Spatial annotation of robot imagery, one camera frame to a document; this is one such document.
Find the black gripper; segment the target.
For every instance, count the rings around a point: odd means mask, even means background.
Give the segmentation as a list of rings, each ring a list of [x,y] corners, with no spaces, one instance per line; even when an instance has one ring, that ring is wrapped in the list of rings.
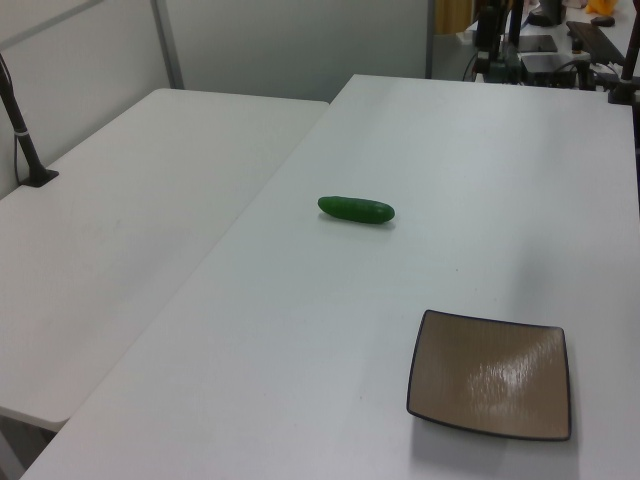
[[[496,5],[483,6],[478,15],[477,28],[475,34],[475,47],[477,50],[477,72],[487,73],[489,71],[489,53],[490,62],[496,63],[500,61],[500,49],[495,49],[499,40],[500,21],[502,16],[502,7]]]

